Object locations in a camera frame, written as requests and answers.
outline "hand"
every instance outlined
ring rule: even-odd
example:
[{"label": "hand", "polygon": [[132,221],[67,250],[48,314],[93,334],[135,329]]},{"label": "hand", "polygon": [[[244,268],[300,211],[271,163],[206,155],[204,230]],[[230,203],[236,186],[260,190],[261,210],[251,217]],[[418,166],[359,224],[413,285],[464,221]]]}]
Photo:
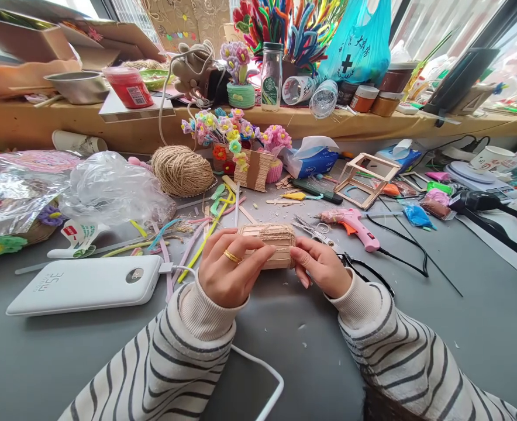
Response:
[{"label": "hand", "polygon": [[308,271],[329,297],[342,297],[352,284],[352,277],[340,262],[332,248],[326,244],[306,238],[297,237],[295,247],[289,251],[295,260],[295,273],[305,288],[311,279]]},{"label": "hand", "polygon": [[[247,250],[255,252],[237,264],[224,255],[225,250],[239,258],[243,258]],[[200,285],[208,298],[220,307],[239,307],[275,251],[276,246],[267,246],[256,237],[239,235],[236,228],[223,229],[206,241],[198,271]]]}]

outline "gray table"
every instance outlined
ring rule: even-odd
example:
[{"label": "gray table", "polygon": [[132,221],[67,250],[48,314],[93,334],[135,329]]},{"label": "gray table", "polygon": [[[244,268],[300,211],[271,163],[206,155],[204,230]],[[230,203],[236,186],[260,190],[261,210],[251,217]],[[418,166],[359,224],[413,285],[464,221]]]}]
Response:
[{"label": "gray table", "polygon": [[[295,211],[313,216],[333,207],[307,201],[282,208],[267,205],[267,195],[245,194],[249,197],[246,209],[262,221],[289,222]],[[382,202],[374,205],[377,209],[387,210]],[[233,218],[229,215],[222,223],[230,226]],[[404,218],[378,221],[414,235],[464,298],[432,262],[430,278],[425,279],[385,256],[366,253],[360,241],[347,238],[340,226],[329,236],[382,273],[397,293],[398,307],[435,329],[477,385],[517,407],[517,271],[458,221],[435,221],[437,232],[410,227]],[[240,225],[244,223],[246,218],[240,215]],[[422,264],[416,247],[369,221],[366,226],[387,250]],[[124,225],[97,244],[103,247],[135,236],[137,231]],[[32,273],[15,276],[14,271],[46,261],[48,250],[65,246],[65,240],[54,235],[17,255],[0,257],[0,420],[56,419],[165,305],[166,286],[160,282],[143,306],[28,319],[6,316],[7,306],[34,277]],[[173,240],[173,259],[178,261],[183,249]],[[304,290],[293,272],[260,275],[249,304],[237,317],[235,344],[270,363],[284,377],[285,389],[271,420],[361,418],[362,380],[336,316],[317,287]],[[254,420],[274,387],[269,373],[233,353],[202,419]]]}]

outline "digital scale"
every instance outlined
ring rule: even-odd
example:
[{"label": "digital scale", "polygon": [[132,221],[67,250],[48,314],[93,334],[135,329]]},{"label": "digital scale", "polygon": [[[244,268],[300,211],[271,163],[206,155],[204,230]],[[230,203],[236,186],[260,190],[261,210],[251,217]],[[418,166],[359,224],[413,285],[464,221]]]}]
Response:
[{"label": "digital scale", "polygon": [[444,170],[455,181],[463,184],[469,190],[492,193],[504,205],[513,200],[511,195],[515,191],[514,187],[500,181],[490,171],[479,174],[469,166],[469,163],[461,161],[455,161],[446,165]]}]

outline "hot glue gun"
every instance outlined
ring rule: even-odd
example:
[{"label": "hot glue gun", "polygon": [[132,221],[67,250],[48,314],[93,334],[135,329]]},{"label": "hot glue gun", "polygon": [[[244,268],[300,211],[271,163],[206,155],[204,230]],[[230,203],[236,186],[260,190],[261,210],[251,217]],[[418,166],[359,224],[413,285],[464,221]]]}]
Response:
[{"label": "hot glue gun", "polygon": [[362,213],[357,209],[334,209],[321,212],[318,218],[325,223],[339,223],[344,225],[348,235],[356,234],[364,244],[365,251],[371,253],[380,249],[380,242],[360,222]]}]

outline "striped sweater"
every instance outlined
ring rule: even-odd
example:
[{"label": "striped sweater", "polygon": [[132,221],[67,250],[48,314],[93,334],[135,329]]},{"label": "striped sweater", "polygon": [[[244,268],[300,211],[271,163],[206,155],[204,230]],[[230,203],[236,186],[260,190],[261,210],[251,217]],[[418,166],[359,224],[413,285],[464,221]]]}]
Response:
[{"label": "striped sweater", "polygon": [[[510,404],[461,373],[430,328],[395,308],[385,288],[353,275],[330,300],[366,382],[425,420],[517,420]],[[226,364],[243,307],[214,304],[198,281],[167,307],[79,393],[60,420],[188,420],[206,407]]]}]

